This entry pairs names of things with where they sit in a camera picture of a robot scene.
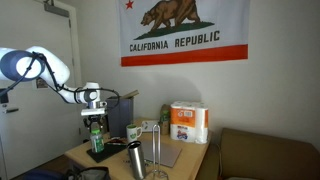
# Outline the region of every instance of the wooden table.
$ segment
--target wooden table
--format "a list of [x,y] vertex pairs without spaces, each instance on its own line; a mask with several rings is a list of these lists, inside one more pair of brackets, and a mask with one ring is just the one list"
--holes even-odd
[[[206,144],[186,143],[183,141],[173,140],[169,135],[161,135],[161,143],[180,147],[182,150],[173,168],[160,166],[160,169],[165,171],[169,175],[170,179],[195,179],[202,159],[207,151],[211,139],[211,134],[212,133],[209,131],[208,143]],[[107,142],[109,140],[109,135],[105,134],[104,142]],[[152,140],[152,133],[145,132],[138,140]],[[128,163],[129,156],[126,149],[100,163],[96,163],[86,152],[90,148],[91,144],[89,141],[65,152],[65,155],[70,159],[70,162],[73,165],[76,165],[78,167],[108,167],[112,180],[134,179],[133,172],[130,168],[130,164]],[[153,164],[151,163],[149,166],[147,166],[147,173],[149,173],[152,169]]]

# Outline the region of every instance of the red star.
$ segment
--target red star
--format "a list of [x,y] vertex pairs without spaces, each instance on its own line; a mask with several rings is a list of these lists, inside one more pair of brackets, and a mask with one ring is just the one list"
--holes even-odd
[[130,1],[128,3],[126,3],[127,5],[127,9],[131,8],[132,9],[132,4],[133,4],[134,1]]

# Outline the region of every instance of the red stripe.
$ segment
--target red stripe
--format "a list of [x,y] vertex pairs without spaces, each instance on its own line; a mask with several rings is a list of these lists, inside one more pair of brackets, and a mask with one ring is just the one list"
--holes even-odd
[[211,62],[248,59],[248,45],[235,45],[188,52],[129,56],[121,58],[121,66],[147,66],[191,62]]

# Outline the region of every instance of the cup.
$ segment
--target cup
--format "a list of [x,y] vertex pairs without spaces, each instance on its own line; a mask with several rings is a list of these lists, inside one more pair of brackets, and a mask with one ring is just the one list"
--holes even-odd
[[138,137],[140,137],[142,134],[142,128],[137,127],[134,124],[129,124],[127,126],[127,140],[128,143],[131,143],[133,141],[138,140]]

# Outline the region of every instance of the bear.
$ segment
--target bear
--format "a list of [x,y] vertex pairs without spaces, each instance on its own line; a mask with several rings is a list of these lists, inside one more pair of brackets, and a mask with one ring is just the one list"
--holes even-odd
[[195,20],[195,23],[200,22],[200,18],[197,12],[197,6],[195,0],[180,0],[180,6],[175,18],[175,26],[179,26],[186,18],[189,20]]
[[185,0],[170,0],[158,2],[144,14],[141,24],[143,26],[149,25],[154,20],[154,25],[150,30],[150,32],[152,32],[158,29],[161,23],[163,23],[166,28],[171,28],[170,19],[172,18],[175,18],[175,27],[179,26],[185,18],[194,20],[195,23],[199,23],[200,18],[197,13],[195,1],[190,5],[191,8],[187,8],[189,6],[185,6],[183,4],[185,3],[184,1]]

